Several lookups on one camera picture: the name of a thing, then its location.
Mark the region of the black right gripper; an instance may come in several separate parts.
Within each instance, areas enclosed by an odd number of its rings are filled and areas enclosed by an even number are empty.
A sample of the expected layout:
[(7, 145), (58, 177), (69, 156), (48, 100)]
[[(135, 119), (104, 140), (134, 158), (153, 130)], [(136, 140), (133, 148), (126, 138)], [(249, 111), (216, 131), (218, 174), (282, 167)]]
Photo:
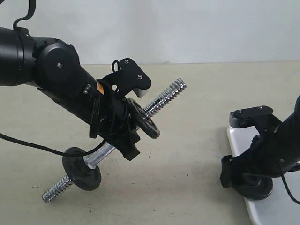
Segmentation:
[(250, 147), (237, 157), (221, 159), (220, 182), (224, 188), (252, 186), (250, 175), (278, 178), (295, 171), (295, 131), (276, 131), (271, 135), (259, 133)]

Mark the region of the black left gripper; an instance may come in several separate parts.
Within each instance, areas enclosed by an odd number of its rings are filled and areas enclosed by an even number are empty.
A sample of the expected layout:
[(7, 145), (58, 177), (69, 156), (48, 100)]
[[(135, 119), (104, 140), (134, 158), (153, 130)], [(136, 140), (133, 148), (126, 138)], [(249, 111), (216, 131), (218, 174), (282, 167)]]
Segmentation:
[[(91, 138), (98, 135), (107, 141), (117, 143), (131, 138), (129, 103), (125, 96), (117, 97), (108, 82), (97, 82), (97, 88), (91, 88), (93, 107), (91, 113)], [(128, 161), (140, 154), (134, 144), (122, 143), (117, 147)]]

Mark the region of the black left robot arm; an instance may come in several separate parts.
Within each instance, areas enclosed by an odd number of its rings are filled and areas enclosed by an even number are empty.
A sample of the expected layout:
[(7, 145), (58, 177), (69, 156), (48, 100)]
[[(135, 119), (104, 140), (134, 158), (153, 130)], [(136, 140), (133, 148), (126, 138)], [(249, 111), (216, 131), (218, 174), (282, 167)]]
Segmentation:
[(76, 49), (56, 38), (33, 37), (25, 28), (0, 29), (0, 84), (36, 87), (83, 120), (90, 137), (100, 136), (127, 160), (139, 154), (133, 90), (146, 90), (151, 80), (132, 59), (118, 61), (118, 70), (93, 78), (80, 64)]

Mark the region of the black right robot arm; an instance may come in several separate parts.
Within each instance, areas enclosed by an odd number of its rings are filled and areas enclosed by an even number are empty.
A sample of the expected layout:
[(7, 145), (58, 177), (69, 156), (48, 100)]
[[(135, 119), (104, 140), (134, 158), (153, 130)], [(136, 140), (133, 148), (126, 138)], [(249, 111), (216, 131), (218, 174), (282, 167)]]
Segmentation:
[(300, 101), (284, 121), (269, 106), (256, 106), (230, 112), (232, 128), (255, 127), (258, 131), (250, 147), (239, 156), (221, 160), (223, 187), (241, 185), (246, 176), (277, 178), (300, 160)]

